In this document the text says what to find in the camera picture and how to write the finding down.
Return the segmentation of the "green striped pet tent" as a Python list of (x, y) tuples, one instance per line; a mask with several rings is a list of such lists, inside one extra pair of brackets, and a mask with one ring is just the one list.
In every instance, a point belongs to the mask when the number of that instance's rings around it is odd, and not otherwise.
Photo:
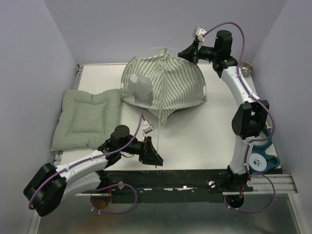
[(201, 69), (166, 49), (147, 58), (133, 57), (123, 70), (121, 89), (123, 102), (147, 109), (162, 126), (175, 111), (207, 101)]

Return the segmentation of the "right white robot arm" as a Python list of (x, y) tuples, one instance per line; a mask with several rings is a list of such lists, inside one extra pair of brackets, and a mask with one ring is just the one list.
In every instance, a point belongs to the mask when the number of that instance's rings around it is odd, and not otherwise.
[(238, 109), (232, 119), (232, 130), (235, 137), (235, 147), (229, 169), (232, 175), (225, 177), (224, 185), (230, 191), (235, 191), (242, 185), (238, 175), (247, 172), (249, 158), (254, 141), (264, 129), (267, 120), (269, 103), (252, 91), (244, 79), (237, 60), (232, 57), (232, 34), (226, 30), (217, 32), (213, 47), (204, 46), (206, 31), (196, 28), (192, 44), (178, 53), (178, 57), (193, 64), (206, 60), (211, 62), (213, 70), (226, 83), (236, 100)]

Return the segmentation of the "green checkered cushion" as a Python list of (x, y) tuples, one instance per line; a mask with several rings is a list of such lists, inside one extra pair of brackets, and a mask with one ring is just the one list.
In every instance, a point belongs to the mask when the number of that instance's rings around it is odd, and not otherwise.
[(51, 151), (96, 149), (109, 139), (120, 124), (121, 91), (100, 94), (67, 90), (55, 128)]

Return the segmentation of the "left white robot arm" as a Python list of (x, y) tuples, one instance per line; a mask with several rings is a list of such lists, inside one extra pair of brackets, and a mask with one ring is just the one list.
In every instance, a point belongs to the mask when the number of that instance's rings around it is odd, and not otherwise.
[(139, 141), (126, 125), (119, 125), (108, 140), (82, 159), (59, 166), (42, 165), (23, 190), (29, 201), (28, 208), (43, 217), (67, 196), (91, 190), (104, 192), (108, 180), (100, 173), (118, 162), (123, 152), (137, 155), (139, 162), (145, 165), (163, 165), (150, 136)]

